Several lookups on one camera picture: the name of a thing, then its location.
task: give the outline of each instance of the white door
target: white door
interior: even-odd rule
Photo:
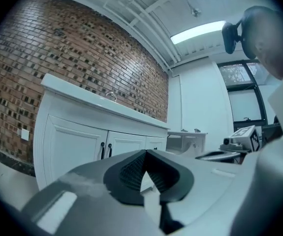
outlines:
[[[146,138],[146,149],[158,149],[166,150],[166,139],[163,137],[147,137]]]
[[[107,130],[49,116],[43,149],[47,185],[77,166],[100,159],[106,137]]]
[[[134,150],[145,149],[146,137],[124,134],[119,132],[109,131],[106,142],[106,156],[109,157],[110,149],[112,156],[131,152]]]

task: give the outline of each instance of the window frame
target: window frame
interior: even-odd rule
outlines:
[[[265,104],[264,104],[263,98],[261,96],[258,84],[257,84],[251,70],[249,69],[247,63],[259,63],[259,61],[257,59],[250,59],[250,60],[237,60],[237,61],[224,62],[224,63],[217,64],[219,70],[221,69],[221,67],[224,67],[224,66],[241,64],[245,68],[248,76],[250,77],[251,83],[238,84],[238,85],[232,85],[232,86],[226,85],[226,90],[229,93],[229,92],[234,92],[234,91],[243,91],[243,90],[247,90],[247,89],[253,89],[254,92],[255,92],[256,98],[257,98],[261,119],[245,120],[245,121],[233,121],[234,132],[237,131],[239,128],[243,128],[243,127],[247,127],[247,126],[252,126],[252,125],[264,126],[264,125],[268,124],[267,114],[266,114],[266,109],[265,109]]]

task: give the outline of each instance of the fluorescent light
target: fluorescent light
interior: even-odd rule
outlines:
[[[188,29],[184,32],[181,32],[181,33],[179,33],[175,36],[172,36],[171,40],[172,40],[173,44],[176,45],[176,44],[178,44],[182,41],[185,41],[189,38],[192,38],[192,37],[197,37],[197,36],[205,34],[205,33],[210,33],[210,32],[217,31],[217,30],[222,30],[222,27],[225,23],[226,23],[226,21],[218,21],[218,22],[213,22],[213,23],[197,26],[197,27]]]

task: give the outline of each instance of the small device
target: small device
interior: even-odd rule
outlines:
[[[255,126],[241,128],[231,136],[224,138],[221,150],[252,152],[260,149],[258,133]]]

